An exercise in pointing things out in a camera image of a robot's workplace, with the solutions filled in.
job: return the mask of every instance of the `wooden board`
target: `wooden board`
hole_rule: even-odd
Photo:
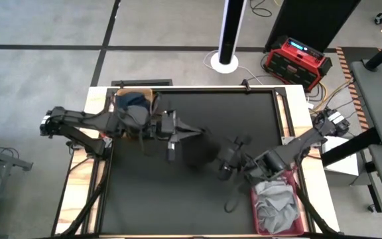
[[[303,134],[312,127],[312,121],[310,119],[309,111],[306,107],[306,97],[302,86],[252,86],[253,88],[272,88],[272,87],[285,87],[287,94],[287,103],[290,109],[290,118],[292,120],[292,125],[294,128],[294,133],[296,136]],[[104,107],[105,96],[107,89],[109,87],[91,87],[88,92],[88,97],[85,105],[84,111],[87,113],[98,113]],[[155,86],[151,88],[166,88],[166,86]],[[171,86],[171,88],[243,88],[243,86]],[[285,117],[285,108],[283,104],[283,99],[277,97],[279,103],[279,111],[281,114],[281,123],[283,125],[285,136],[289,136],[288,123]],[[98,137],[98,132],[90,129],[83,129],[84,133],[90,137]],[[310,202],[313,204],[314,208],[319,212],[320,216],[327,222],[327,224],[336,231],[339,231],[338,222],[336,218],[336,213],[334,210],[334,205],[332,204],[332,199],[330,195],[330,190],[325,177],[324,166],[322,161],[319,159],[311,158],[310,156],[319,157],[319,151],[313,149],[310,154],[302,162],[302,170],[304,173],[304,180],[306,183],[306,190]],[[77,151],[74,153],[72,165],[79,163],[86,156],[83,151]],[[101,178],[103,162],[100,163],[98,167],[98,178]],[[60,211],[60,216],[58,218],[58,224],[56,227],[56,234],[63,232],[67,227],[69,227],[71,221],[75,219],[82,207],[86,203],[86,198],[88,196],[88,189],[90,183],[90,177],[92,172],[92,167],[94,165],[93,159],[88,159],[86,163],[80,165],[77,169],[72,171],[68,176],[68,182],[66,186],[66,192],[64,198],[62,199],[62,207]],[[304,222],[304,229],[308,231],[308,224],[305,217],[305,211],[300,203],[300,212],[302,213],[302,218]],[[96,222],[96,210],[97,203],[91,211],[90,216],[90,226],[88,227],[88,232],[93,232],[94,225]],[[244,236],[244,237],[255,237],[258,235],[234,235],[234,236]],[[123,238],[126,235],[107,235],[108,238]],[[138,237],[134,235],[127,235],[127,237]],[[174,235],[161,235],[161,236],[151,236],[151,237],[174,237]]]

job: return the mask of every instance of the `display screen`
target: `display screen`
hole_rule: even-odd
[[[303,50],[303,46],[297,45],[296,43],[290,41],[291,45],[299,50]]]

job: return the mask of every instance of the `blue cloth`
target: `blue cloth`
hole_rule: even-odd
[[[150,101],[145,98],[145,95],[139,92],[129,92],[122,96],[116,96],[116,107],[127,109],[128,106],[142,106],[148,111],[150,110]]]

